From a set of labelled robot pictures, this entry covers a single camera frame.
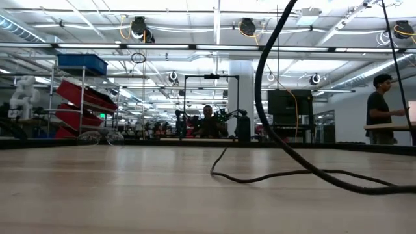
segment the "wall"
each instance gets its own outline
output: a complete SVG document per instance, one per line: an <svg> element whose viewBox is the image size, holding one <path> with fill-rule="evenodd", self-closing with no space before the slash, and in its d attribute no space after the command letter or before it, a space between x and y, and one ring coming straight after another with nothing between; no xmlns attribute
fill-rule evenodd
<svg viewBox="0 0 416 234"><path fill-rule="evenodd" d="M406 103L416 101L416 77L403 81L406 95ZM375 91L372 84L366 88L355 88L355 93L336 94L328 103L314 105L314 113L335 111L335 135L337 142L365 142L369 139L365 136L363 126L366 124L367 98ZM385 101L391 111L402 109L402 100L398 84L393 84L392 89L385 94ZM407 124L406 117L393 116L394 123ZM408 132L395 132L398 145L410 146L411 138Z"/></svg>

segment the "blue bin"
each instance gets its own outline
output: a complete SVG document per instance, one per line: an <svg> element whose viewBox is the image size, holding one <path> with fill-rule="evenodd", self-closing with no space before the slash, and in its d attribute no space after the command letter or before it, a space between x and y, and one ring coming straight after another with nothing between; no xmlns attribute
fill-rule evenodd
<svg viewBox="0 0 416 234"><path fill-rule="evenodd" d="M59 69L71 75L81 76L83 66L86 67L87 76L107 75L107 63L93 54L60 54L58 55Z"/></svg>

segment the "red storage bin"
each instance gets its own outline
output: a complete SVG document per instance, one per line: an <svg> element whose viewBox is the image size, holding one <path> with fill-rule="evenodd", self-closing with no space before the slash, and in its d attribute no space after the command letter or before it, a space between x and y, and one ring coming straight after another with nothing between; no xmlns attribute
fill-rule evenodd
<svg viewBox="0 0 416 234"><path fill-rule="evenodd" d="M79 108L73 105L68 105L62 103L59 105L59 110L74 110L78 111ZM57 111L55 116L62 120L65 124L72 127L75 131L79 130L79 112L62 112ZM99 127L99 125L103 122L103 120L99 119L97 116L89 113L87 110L84 110L83 114L83 125L91 126L91 127Z"/></svg>
<svg viewBox="0 0 416 234"><path fill-rule="evenodd" d="M63 80L57 89L57 94L80 107L81 90L80 86ZM107 95L86 87L84 90L84 108L104 114L113 114L118 106Z"/></svg>
<svg viewBox="0 0 416 234"><path fill-rule="evenodd" d="M63 127L60 126L59 130L55 134L56 139L62 139L62 138L76 138L78 136L78 132L74 131L70 127Z"/></svg>

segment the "desk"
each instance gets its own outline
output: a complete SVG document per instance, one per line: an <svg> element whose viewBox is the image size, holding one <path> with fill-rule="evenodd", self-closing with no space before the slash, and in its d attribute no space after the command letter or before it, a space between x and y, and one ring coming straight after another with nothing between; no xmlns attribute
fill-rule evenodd
<svg viewBox="0 0 416 234"><path fill-rule="evenodd" d="M215 139L215 138L161 138L160 141L188 141L188 142L238 142L238 139Z"/></svg>
<svg viewBox="0 0 416 234"><path fill-rule="evenodd" d="M416 122L411 123L412 129L416 129ZM365 130L390 130L390 131L410 131L408 124L397 124L397 123L383 123L364 126ZM416 146L416 139L412 138L412 145Z"/></svg>

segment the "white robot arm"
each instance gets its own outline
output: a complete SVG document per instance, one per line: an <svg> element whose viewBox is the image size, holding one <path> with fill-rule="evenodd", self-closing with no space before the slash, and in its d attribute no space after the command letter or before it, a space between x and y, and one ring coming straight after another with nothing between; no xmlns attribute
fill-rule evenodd
<svg viewBox="0 0 416 234"><path fill-rule="evenodd" d="M21 119L31 118L32 108L34 103L38 103L40 100L40 93L35 90L33 84L36 82L34 76L24 76L16 84L16 91L12 98L10 98L10 110L8 111L9 118ZM18 107L23 107L22 114L18 111Z"/></svg>

